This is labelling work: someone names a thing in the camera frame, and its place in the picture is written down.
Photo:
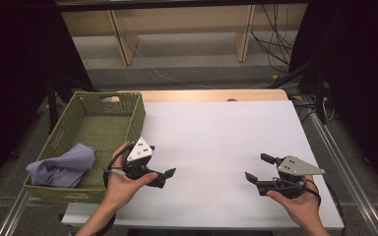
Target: person's left hand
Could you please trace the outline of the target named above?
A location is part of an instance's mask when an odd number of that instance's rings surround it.
[[[130,146],[130,142],[124,143],[113,155],[112,158],[124,148]],[[122,168],[123,156],[119,156],[112,164],[112,167]],[[109,205],[115,209],[119,209],[128,204],[134,197],[135,193],[143,186],[150,184],[158,175],[149,173],[137,180],[132,180],[125,175],[110,173],[108,177],[108,185],[106,188],[103,204]]]

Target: basket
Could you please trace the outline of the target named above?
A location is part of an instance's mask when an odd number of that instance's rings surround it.
[[[24,188],[44,203],[100,203],[105,193],[102,167],[124,142],[138,141],[145,116],[138,92],[76,92],[37,160],[60,156],[81,143],[96,150],[92,169],[75,188],[34,186],[30,175]]]

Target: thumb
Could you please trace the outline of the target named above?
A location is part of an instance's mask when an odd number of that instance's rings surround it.
[[[287,198],[277,191],[270,190],[270,191],[267,192],[267,196],[269,198],[275,200],[276,202],[278,202],[282,206],[284,206],[286,201],[287,201]]]
[[[145,185],[152,183],[157,177],[158,174],[155,172],[148,173],[137,179],[134,183],[138,186],[138,188],[141,188]]]

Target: white tabletop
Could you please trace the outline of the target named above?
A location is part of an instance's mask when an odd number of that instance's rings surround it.
[[[245,179],[279,177],[260,153],[294,155],[317,165],[290,101],[145,102],[142,137],[155,153],[148,166],[176,167],[163,189],[143,187],[116,214],[137,228],[257,229],[298,227],[282,206]],[[328,229],[343,228],[321,176],[314,176]],[[69,204],[63,223],[85,223],[97,205]]]

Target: crumpled cloth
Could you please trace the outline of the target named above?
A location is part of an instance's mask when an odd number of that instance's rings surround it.
[[[82,175],[92,168],[95,149],[77,144],[66,153],[33,162],[27,166],[32,185],[56,188],[74,188]]]

